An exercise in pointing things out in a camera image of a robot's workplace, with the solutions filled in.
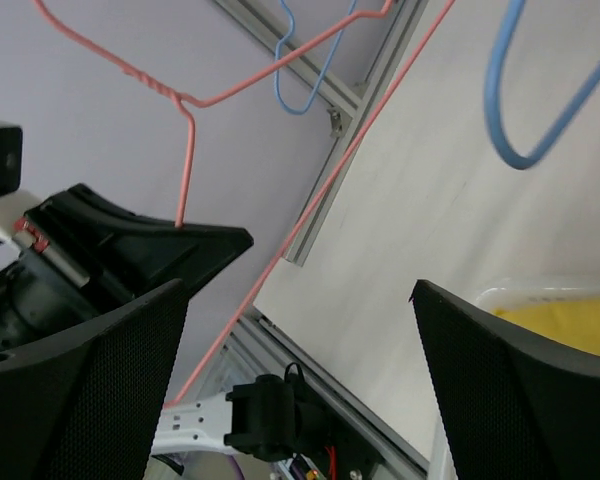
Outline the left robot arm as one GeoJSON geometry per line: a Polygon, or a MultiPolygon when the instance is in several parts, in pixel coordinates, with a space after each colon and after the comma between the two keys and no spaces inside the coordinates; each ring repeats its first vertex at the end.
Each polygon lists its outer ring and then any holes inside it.
{"type": "Polygon", "coordinates": [[[379,455],[283,375],[165,408],[190,299],[248,250],[242,228],[139,216],[78,184],[0,194],[0,479],[138,479],[153,455],[303,455],[331,479],[379,455]]]}

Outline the blue hanger of orange camouflage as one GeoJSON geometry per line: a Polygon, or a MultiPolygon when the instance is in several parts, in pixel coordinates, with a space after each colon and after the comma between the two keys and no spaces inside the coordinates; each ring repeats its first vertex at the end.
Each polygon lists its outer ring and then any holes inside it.
{"type": "Polygon", "coordinates": [[[486,64],[485,127],[523,171],[546,158],[600,88],[600,1],[510,1],[486,64]]]}

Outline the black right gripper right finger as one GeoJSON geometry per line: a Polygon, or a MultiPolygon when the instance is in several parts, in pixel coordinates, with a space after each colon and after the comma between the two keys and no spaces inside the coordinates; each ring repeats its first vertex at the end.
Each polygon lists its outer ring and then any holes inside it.
{"type": "Polygon", "coordinates": [[[600,479],[600,357],[428,281],[411,294],[460,479],[600,479]]]}

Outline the yellow trousers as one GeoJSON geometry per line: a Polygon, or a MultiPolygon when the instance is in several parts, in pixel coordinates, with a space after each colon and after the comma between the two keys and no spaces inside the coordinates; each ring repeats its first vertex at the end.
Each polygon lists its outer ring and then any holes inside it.
{"type": "Polygon", "coordinates": [[[492,313],[557,343],[600,357],[600,297],[498,308],[492,313]]]}

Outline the pink hanger of yellow camouflage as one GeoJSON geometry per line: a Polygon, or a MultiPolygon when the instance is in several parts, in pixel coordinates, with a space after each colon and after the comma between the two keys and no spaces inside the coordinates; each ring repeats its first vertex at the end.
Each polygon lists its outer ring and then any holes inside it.
{"type": "MultiPolygon", "coordinates": [[[[456,232],[474,170],[501,174],[484,138],[484,62],[502,1],[429,2],[427,46],[365,135],[306,262],[279,263],[255,305],[360,400],[388,418],[436,407],[409,297],[428,278],[456,287],[469,244],[456,232]],[[438,14],[444,21],[428,28],[438,14]]],[[[150,75],[215,96],[268,55],[205,1],[52,1],[67,25],[150,75]]],[[[132,211],[177,210],[187,123],[164,97],[65,38],[29,1],[0,2],[0,116],[25,131],[24,185],[48,196],[85,183],[132,211]]],[[[186,216],[240,226],[254,244],[191,302],[168,396],[273,260],[326,161],[330,122],[289,115],[269,81],[207,109],[186,216]]]]}

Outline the white plastic basket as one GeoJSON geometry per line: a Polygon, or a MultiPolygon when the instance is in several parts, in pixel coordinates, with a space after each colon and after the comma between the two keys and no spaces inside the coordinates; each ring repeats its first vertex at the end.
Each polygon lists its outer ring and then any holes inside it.
{"type": "MultiPolygon", "coordinates": [[[[600,296],[600,279],[583,276],[505,278],[469,295],[469,302],[492,312],[526,305],[600,296]]],[[[428,479],[456,479],[456,471],[441,415],[438,415],[428,479]]]]}

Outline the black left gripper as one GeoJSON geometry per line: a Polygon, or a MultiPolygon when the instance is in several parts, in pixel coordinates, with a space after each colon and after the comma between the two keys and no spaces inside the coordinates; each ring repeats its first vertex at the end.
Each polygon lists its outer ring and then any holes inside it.
{"type": "Polygon", "coordinates": [[[0,271],[0,355],[98,317],[173,279],[194,296],[250,249],[242,227],[137,215],[85,184],[27,210],[47,245],[17,232],[18,259],[0,271]]]}

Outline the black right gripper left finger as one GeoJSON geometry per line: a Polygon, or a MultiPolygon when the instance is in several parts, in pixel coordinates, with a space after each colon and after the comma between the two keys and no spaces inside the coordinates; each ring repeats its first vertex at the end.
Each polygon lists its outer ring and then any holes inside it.
{"type": "Polygon", "coordinates": [[[172,280],[0,353],[0,479],[140,479],[188,308],[172,280]]]}

